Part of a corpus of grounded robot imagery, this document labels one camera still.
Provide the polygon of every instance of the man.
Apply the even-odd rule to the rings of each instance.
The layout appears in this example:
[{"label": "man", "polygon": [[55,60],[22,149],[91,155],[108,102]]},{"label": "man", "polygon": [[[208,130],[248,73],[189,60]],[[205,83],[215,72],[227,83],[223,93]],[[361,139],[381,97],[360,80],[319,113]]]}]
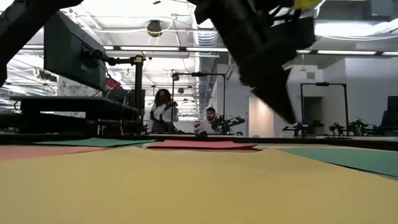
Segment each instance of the man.
[{"label": "man", "polygon": [[212,107],[207,108],[206,118],[195,125],[195,133],[200,134],[202,132],[207,134],[220,134],[220,128],[216,125],[216,110]]}]

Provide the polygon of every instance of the desk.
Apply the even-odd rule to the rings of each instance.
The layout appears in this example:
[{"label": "desk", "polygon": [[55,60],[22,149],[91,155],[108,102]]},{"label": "desk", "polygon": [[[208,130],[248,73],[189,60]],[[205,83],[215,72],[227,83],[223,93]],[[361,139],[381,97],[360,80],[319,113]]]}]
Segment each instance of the desk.
[{"label": "desk", "polygon": [[288,154],[127,147],[0,162],[0,223],[398,223],[398,182]]}]

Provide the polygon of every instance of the robot arm in background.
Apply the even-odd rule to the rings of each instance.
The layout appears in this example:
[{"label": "robot arm in background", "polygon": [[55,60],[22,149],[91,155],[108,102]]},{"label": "robot arm in background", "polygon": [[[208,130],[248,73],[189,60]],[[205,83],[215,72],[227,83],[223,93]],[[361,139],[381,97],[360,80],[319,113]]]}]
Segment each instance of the robot arm in background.
[{"label": "robot arm in background", "polygon": [[[7,79],[8,61],[51,16],[82,1],[15,0],[0,15],[0,86]],[[295,123],[286,88],[290,70],[285,71],[282,65],[296,57],[297,49],[314,43],[313,18],[301,19],[301,10],[291,15],[294,0],[188,1],[197,5],[195,17],[199,24],[211,19],[239,66],[241,83],[250,86],[257,97],[287,122]],[[277,16],[283,7],[291,11]]]},{"label": "robot arm in background", "polygon": [[0,15],[0,87],[7,80],[7,63],[60,9],[83,0],[15,0]]}]

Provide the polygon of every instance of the person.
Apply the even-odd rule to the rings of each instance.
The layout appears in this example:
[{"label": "person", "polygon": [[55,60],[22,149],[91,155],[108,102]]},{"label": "person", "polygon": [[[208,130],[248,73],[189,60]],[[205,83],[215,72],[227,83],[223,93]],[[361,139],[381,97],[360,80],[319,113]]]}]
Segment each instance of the person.
[{"label": "person", "polygon": [[207,108],[206,118],[195,125],[195,132],[200,134],[206,132],[207,134],[220,134],[221,130],[217,127],[216,110],[212,107]]},{"label": "person", "polygon": [[166,89],[159,90],[155,95],[155,102],[149,113],[148,132],[150,133],[174,133],[172,123],[178,121],[177,104],[172,102],[171,94]]}]

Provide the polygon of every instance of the green paper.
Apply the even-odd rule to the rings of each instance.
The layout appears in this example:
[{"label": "green paper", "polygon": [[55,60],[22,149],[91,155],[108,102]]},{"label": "green paper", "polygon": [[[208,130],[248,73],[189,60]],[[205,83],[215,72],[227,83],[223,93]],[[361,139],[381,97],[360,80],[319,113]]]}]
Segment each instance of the green paper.
[{"label": "green paper", "polygon": [[288,148],[298,156],[398,177],[398,152],[350,148]]},{"label": "green paper", "polygon": [[58,146],[115,147],[115,146],[128,146],[134,144],[144,144],[154,141],[155,140],[118,140],[118,139],[90,138],[90,139],[72,140],[72,141],[36,142],[35,144],[58,145]]}]

